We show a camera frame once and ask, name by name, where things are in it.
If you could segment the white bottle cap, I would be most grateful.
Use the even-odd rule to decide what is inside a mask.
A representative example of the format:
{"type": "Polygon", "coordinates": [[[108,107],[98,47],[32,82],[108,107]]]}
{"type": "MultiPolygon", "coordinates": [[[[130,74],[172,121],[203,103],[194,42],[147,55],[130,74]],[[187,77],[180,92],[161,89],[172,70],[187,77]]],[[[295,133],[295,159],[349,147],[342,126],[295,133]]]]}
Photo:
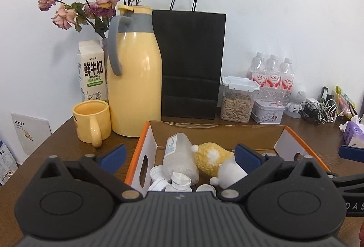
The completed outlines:
{"type": "Polygon", "coordinates": [[[152,182],[155,182],[157,179],[160,179],[160,178],[166,179],[162,166],[154,166],[150,170],[149,175],[150,175],[152,182]]]}
{"type": "Polygon", "coordinates": [[[214,195],[216,194],[215,188],[209,184],[202,184],[196,189],[196,192],[207,192],[207,191],[212,192],[214,195]]]}
{"type": "Polygon", "coordinates": [[[147,191],[164,191],[169,185],[170,183],[161,177],[156,179],[147,191]]]}

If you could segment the clear plastic bottle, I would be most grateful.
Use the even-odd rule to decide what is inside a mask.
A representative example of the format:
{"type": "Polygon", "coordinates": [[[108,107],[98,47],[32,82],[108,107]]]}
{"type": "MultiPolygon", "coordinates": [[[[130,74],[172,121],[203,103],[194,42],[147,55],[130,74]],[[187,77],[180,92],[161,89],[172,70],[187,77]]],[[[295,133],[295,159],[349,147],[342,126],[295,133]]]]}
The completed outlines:
{"type": "Polygon", "coordinates": [[[163,172],[168,179],[172,178],[174,172],[180,172],[191,179],[192,185],[198,183],[199,170],[191,147],[189,138],[183,133],[168,138],[162,163],[163,172]]]}

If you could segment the yellow thermos jug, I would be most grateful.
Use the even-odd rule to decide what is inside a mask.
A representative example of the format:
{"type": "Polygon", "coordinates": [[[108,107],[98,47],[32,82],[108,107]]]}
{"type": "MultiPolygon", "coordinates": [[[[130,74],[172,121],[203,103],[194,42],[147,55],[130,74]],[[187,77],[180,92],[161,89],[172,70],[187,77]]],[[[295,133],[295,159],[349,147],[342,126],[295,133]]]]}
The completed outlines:
{"type": "Polygon", "coordinates": [[[162,108],[162,58],[152,9],[119,5],[109,24],[107,83],[112,130],[139,137],[145,122],[158,121],[162,108]]]}

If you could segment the middle water bottle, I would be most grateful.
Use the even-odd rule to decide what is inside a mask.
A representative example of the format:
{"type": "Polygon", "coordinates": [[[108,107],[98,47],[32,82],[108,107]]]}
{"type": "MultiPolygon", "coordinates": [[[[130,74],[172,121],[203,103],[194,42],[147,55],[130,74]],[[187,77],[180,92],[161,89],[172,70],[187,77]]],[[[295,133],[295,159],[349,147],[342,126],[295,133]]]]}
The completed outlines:
{"type": "Polygon", "coordinates": [[[281,71],[279,67],[278,57],[271,54],[267,60],[267,99],[276,100],[279,93],[281,82],[281,71]]]}

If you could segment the water bottle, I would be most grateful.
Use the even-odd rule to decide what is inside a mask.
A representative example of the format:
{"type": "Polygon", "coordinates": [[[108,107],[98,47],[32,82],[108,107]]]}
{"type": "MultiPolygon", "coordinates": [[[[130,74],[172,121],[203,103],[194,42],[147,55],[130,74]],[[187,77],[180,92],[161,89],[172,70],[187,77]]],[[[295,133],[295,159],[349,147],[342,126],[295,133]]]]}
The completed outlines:
{"type": "Polygon", "coordinates": [[[267,99],[276,100],[279,93],[281,82],[281,71],[279,67],[278,57],[271,54],[267,60],[267,99]]]}
{"type": "Polygon", "coordinates": [[[292,60],[290,58],[285,58],[280,65],[281,72],[281,103],[286,106],[289,101],[289,96],[291,94],[291,89],[294,83],[294,71],[292,68],[292,60]]]}
{"type": "Polygon", "coordinates": [[[258,83],[260,87],[265,86],[267,81],[267,67],[263,53],[257,52],[256,56],[252,59],[247,71],[247,78],[258,83]]]}

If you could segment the purple tissue pack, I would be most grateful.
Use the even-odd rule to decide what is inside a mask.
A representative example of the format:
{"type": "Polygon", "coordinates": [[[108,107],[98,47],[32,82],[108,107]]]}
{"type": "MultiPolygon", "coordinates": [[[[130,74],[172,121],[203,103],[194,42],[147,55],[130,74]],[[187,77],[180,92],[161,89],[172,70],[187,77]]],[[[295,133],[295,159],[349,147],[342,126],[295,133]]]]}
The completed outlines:
{"type": "Polygon", "coordinates": [[[363,124],[360,123],[358,116],[352,117],[345,124],[340,124],[339,129],[343,132],[345,145],[361,149],[364,148],[363,124]]]}

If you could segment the white tin box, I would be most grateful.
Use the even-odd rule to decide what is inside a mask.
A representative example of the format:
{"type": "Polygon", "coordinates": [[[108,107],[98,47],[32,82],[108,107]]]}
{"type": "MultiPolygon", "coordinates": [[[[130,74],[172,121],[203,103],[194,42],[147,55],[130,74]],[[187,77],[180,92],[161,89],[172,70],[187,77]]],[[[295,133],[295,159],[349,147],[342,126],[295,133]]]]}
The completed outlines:
{"type": "Polygon", "coordinates": [[[255,100],[251,118],[258,124],[280,124],[285,107],[276,101],[255,100]]]}

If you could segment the right water bottle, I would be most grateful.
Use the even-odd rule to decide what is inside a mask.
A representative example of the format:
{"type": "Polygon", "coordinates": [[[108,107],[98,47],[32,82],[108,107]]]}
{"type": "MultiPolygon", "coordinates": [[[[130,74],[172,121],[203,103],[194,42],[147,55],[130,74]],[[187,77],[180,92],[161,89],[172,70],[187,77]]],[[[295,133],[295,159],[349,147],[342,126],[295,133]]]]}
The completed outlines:
{"type": "Polygon", "coordinates": [[[289,101],[289,96],[291,94],[291,89],[294,83],[294,71],[292,68],[292,60],[290,58],[285,58],[280,65],[281,72],[281,103],[286,106],[289,101]]]}

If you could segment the white milk carton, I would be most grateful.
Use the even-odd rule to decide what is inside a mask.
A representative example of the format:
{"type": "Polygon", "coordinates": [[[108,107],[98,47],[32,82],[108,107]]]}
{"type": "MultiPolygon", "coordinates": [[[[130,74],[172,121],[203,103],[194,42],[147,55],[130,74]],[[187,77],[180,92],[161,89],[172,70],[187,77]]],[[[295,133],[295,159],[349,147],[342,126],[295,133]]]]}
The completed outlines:
{"type": "Polygon", "coordinates": [[[104,50],[99,40],[78,42],[78,79],[82,100],[108,100],[104,50]]]}

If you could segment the clear seed container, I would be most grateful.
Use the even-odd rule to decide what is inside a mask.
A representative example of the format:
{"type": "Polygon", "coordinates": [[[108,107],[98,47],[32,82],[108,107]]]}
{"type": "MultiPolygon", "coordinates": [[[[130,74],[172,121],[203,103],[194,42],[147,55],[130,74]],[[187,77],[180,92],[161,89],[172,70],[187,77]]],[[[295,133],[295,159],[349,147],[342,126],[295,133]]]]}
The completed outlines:
{"type": "Polygon", "coordinates": [[[222,77],[220,118],[225,121],[248,123],[260,86],[255,81],[236,76],[222,77]]]}

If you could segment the white plush toy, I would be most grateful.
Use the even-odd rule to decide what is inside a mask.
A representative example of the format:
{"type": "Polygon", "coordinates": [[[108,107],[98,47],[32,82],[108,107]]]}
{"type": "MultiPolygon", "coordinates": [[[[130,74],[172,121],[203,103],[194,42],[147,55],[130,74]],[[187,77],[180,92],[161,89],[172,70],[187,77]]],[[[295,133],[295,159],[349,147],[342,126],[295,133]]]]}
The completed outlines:
{"type": "Polygon", "coordinates": [[[216,143],[192,145],[191,151],[197,168],[210,177],[212,186],[226,189],[247,176],[237,164],[235,154],[216,143]]]}

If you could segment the yellow mug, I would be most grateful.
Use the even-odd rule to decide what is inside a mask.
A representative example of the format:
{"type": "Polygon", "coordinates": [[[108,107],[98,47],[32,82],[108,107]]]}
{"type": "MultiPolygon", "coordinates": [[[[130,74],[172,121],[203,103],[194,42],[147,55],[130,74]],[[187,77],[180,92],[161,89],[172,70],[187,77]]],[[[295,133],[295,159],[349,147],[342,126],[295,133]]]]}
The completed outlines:
{"type": "Polygon", "coordinates": [[[109,104],[101,100],[88,100],[75,105],[72,112],[79,140],[99,148],[112,132],[109,104]]]}

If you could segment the blue white box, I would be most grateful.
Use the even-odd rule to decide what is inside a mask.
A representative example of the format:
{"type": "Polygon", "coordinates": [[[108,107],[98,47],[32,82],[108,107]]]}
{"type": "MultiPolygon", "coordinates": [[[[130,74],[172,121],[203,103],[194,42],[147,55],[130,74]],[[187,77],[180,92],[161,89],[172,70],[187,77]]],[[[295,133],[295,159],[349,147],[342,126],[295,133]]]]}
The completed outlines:
{"type": "Polygon", "coordinates": [[[0,141],[0,145],[0,183],[1,186],[4,186],[14,175],[18,166],[12,153],[2,140],[0,141]]]}

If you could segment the white plastic jar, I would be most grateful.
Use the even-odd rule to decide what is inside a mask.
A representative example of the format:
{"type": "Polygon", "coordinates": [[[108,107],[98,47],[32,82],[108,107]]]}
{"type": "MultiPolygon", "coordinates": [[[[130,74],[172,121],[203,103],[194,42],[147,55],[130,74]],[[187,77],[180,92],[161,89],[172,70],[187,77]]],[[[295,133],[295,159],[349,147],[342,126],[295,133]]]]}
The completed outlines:
{"type": "Polygon", "coordinates": [[[177,191],[192,191],[191,178],[181,172],[174,172],[171,176],[172,188],[177,191]]]}

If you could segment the white leaning board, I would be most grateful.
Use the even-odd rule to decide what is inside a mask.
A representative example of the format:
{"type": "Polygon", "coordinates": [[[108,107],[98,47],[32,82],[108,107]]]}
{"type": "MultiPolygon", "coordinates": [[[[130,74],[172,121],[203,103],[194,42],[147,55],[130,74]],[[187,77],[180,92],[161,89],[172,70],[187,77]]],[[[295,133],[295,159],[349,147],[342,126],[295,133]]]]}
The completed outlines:
{"type": "Polygon", "coordinates": [[[12,113],[12,121],[26,155],[31,155],[52,134],[49,121],[12,113]]]}

